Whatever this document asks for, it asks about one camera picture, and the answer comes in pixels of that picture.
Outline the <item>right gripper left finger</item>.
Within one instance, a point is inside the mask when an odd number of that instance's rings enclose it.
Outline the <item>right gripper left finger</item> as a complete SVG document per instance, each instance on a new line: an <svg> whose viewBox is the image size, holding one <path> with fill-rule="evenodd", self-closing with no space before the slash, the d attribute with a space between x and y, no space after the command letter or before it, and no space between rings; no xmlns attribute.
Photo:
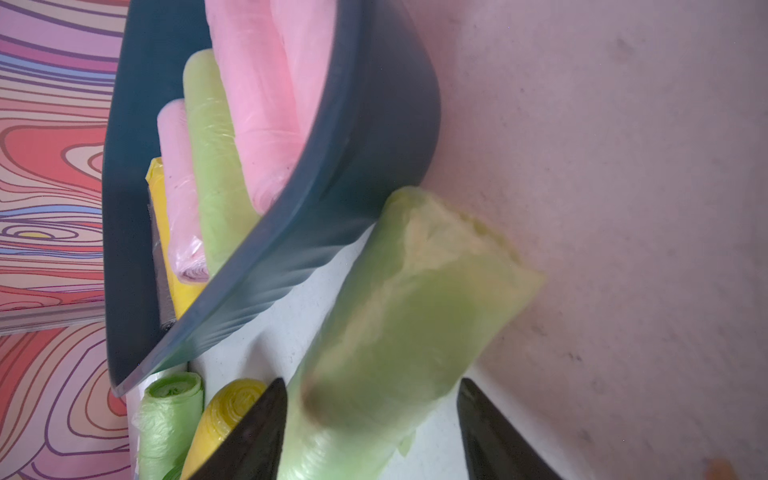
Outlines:
<svg viewBox="0 0 768 480"><path fill-rule="evenodd" d="M286 419L287 390L278 378L190 479L275 479Z"/></svg>

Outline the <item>light green roll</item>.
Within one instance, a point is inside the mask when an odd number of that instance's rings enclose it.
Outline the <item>light green roll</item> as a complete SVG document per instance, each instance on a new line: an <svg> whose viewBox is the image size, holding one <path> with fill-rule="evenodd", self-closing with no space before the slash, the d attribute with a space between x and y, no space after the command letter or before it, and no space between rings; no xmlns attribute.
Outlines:
<svg viewBox="0 0 768 480"><path fill-rule="evenodd" d="M476 218L395 191L288 385L279 477L379 477L544 282Z"/></svg>

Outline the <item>teal plastic storage box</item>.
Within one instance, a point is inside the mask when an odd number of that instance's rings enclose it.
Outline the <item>teal plastic storage box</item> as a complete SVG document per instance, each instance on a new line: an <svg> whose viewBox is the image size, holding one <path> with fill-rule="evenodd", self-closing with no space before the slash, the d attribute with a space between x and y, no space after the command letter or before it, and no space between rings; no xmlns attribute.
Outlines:
<svg viewBox="0 0 768 480"><path fill-rule="evenodd" d="M112 390L191 361L269 309L420 183L440 129L438 79L399 1L341 1L319 111L292 178L185 315L163 330L145 175L156 116L211 43L200 1L133 1L103 155L106 346Z"/></svg>

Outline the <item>thin pink trash bag roll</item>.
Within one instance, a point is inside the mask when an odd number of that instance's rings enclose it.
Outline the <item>thin pink trash bag roll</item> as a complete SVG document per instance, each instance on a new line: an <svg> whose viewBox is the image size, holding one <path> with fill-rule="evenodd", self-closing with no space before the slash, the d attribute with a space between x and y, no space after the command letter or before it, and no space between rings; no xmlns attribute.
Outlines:
<svg viewBox="0 0 768 480"><path fill-rule="evenodd" d="M169 223L168 257L173 273L186 284L209 280L201 234L198 193L193 169L186 106L167 103L157 116Z"/></svg>

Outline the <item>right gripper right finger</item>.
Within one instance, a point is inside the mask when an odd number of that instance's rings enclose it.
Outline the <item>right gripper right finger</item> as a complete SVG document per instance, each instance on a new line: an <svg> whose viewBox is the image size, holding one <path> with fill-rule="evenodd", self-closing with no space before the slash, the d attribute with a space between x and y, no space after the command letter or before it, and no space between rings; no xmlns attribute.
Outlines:
<svg viewBox="0 0 768 480"><path fill-rule="evenodd" d="M470 378L459 384L457 413L469 479L562 479Z"/></svg>

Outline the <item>grey trash bag roll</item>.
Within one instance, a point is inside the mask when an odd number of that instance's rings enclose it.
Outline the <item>grey trash bag roll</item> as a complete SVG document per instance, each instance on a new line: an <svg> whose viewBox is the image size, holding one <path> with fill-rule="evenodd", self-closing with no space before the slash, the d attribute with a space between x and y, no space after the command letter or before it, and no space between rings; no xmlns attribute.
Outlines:
<svg viewBox="0 0 768 480"><path fill-rule="evenodd" d="M176 322L176 315L166 275L162 245L152 204L148 205L148 213L152 233L152 257L156 277L159 323L161 331L167 332Z"/></svg>

